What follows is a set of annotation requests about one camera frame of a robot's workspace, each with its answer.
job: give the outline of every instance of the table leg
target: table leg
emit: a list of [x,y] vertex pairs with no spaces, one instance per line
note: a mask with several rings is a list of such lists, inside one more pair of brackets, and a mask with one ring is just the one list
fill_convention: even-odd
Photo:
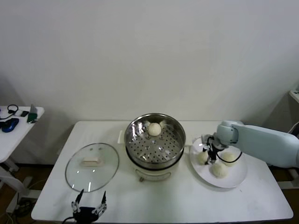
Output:
[[293,177],[292,181],[278,181],[280,189],[299,189],[299,174],[295,169],[288,169],[290,175]]
[[29,190],[27,187],[32,181],[31,176],[27,176],[23,182],[19,181],[18,179],[14,178],[9,172],[5,169],[0,167],[0,179],[1,182],[6,183],[8,186],[13,188],[17,193],[13,197],[12,201],[10,202],[9,206],[6,209],[6,212],[13,213],[17,206],[17,198],[19,194],[19,201],[21,198],[34,198],[38,199],[41,191],[40,190]]
[[0,179],[6,183],[9,187],[21,194],[27,194],[28,189],[24,187],[21,181],[14,178],[9,172],[0,167]]
[[13,162],[12,159],[8,158],[5,162],[4,162],[5,165],[7,165],[9,167],[9,171],[12,172],[12,171],[19,171],[19,167]]

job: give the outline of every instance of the white plate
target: white plate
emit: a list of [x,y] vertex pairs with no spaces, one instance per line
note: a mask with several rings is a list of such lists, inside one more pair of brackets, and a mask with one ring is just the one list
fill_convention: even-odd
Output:
[[[228,175],[224,178],[216,178],[211,172],[211,166],[212,165],[200,165],[198,162],[198,154],[202,152],[202,146],[201,145],[201,139],[198,139],[194,142],[193,146],[190,147],[190,161],[192,166],[194,167],[195,171],[201,176],[202,179],[207,181],[208,183],[215,185],[220,188],[234,188],[241,184],[247,175],[247,165],[244,158],[244,155],[242,155],[235,165],[232,167],[228,167]],[[235,147],[229,147],[223,152],[232,152],[236,154],[237,156],[240,153],[240,150]]]

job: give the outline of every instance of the wooden floor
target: wooden floor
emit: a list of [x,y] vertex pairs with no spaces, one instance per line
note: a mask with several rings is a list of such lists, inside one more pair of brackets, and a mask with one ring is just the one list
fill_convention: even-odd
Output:
[[[41,167],[21,167],[18,172],[15,173],[16,178],[23,181],[26,176],[32,176],[33,180],[32,183],[37,181],[41,181],[47,179],[50,175],[52,168],[41,168]],[[291,180],[290,175],[284,169],[279,168],[272,168],[271,169],[273,175],[275,176],[277,181],[288,181]],[[42,190],[45,181],[38,183],[32,189]],[[299,224],[299,190],[284,190],[283,191],[286,199],[288,200],[289,204],[291,205],[294,211],[294,217],[291,220],[284,220],[284,221],[274,221],[274,222],[267,222],[268,224]],[[15,191],[12,190],[7,185],[4,185],[2,189],[0,189],[0,215],[5,212],[6,207],[10,203],[11,199],[14,197]],[[8,220],[7,215],[3,215],[0,217],[0,224],[5,224]],[[27,215],[23,218],[18,218],[19,224],[29,224],[33,220],[31,219],[30,215]],[[50,224],[50,222],[35,222],[35,224]]]

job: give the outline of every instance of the power cord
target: power cord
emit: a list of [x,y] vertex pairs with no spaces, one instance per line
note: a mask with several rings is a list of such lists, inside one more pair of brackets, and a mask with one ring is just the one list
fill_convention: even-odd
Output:
[[7,212],[3,212],[3,213],[0,215],[0,218],[2,218],[4,215],[7,215],[7,216],[8,216],[8,219],[6,220],[5,224],[7,224],[9,221],[11,222],[11,224],[14,224],[14,220],[13,220],[13,218],[12,218]]
[[[208,142],[208,143],[209,143],[209,140],[210,140],[210,139],[214,139],[214,137],[208,137],[208,138],[207,138],[207,142]],[[210,147],[212,148],[213,153],[215,153],[216,156],[217,156],[221,161],[223,161],[223,162],[227,162],[227,163],[233,163],[233,162],[236,162],[236,161],[241,157],[241,155],[243,154],[243,152],[240,152],[239,156],[238,156],[235,160],[233,160],[233,161],[226,161],[226,160],[222,159],[222,158],[218,155],[218,152],[223,151],[224,149],[221,149],[221,150],[216,149],[216,148],[213,146],[212,143],[209,143],[209,145],[210,145]]]
[[299,135],[299,122],[294,124],[288,133],[297,137]]
[[61,224],[64,224],[67,220],[69,220],[69,219],[73,219],[74,217],[68,217],[68,218],[66,218]]
[[19,107],[16,104],[11,104],[11,105],[7,106],[7,110],[8,110],[8,113],[10,113],[10,115],[8,115],[6,118],[0,118],[0,120],[5,120],[5,119],[13,116],[19,110]]
[[[37,181],[34,184],[30,185],[28,187],[28,189],[31,189],[33,186],[37,185],[38,183],[44,182],[46,180],[47,179]],[[22,217],[25,217],[26,215],[28,215],[31,212],[31,210],[33,209],[33,206],[34,206],[35,203],[36,203],[36,201],[32,202],[29,199],[23,199],[19,202],[19,193],[17,194],[18,209],[14,211],[15,221],[16,221],[17,224],[23,224],[23,223],[20,223],[19,218],[22,218]],[[26,223],[26,224],[33,224],[35,222],[36,221],[34,220],[34,221]]]

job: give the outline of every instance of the computer mouse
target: computer mouse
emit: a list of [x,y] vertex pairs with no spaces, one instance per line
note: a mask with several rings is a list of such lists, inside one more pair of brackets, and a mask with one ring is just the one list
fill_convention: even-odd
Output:
[[6,133],[11,132],[12,130],[14,130],[14,128],[17,126],[18,123],[19,123],[18,118],[11,118],[4,122],[4,124],[2,125],[2,131]]

